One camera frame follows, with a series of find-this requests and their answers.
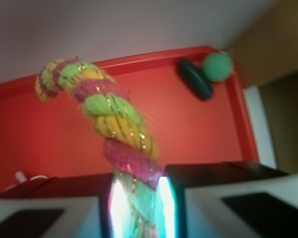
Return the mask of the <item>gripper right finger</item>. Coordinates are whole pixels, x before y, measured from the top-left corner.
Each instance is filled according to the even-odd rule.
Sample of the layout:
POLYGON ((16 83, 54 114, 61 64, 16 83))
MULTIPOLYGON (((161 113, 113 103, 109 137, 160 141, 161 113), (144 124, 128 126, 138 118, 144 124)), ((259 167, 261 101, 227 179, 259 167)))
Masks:
POLYGON ((155 218, 161 238, 298 238, 298 173, 254 162, 168 165, 155 218))

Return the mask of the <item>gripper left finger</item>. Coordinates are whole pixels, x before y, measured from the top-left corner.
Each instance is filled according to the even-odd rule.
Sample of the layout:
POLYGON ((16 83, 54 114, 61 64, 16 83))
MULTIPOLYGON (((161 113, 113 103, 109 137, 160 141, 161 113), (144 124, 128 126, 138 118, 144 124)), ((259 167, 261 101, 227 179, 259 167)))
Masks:
POLYGON ((36 178, 0 193, 0 238, 124 238, 111 173, 36 178))

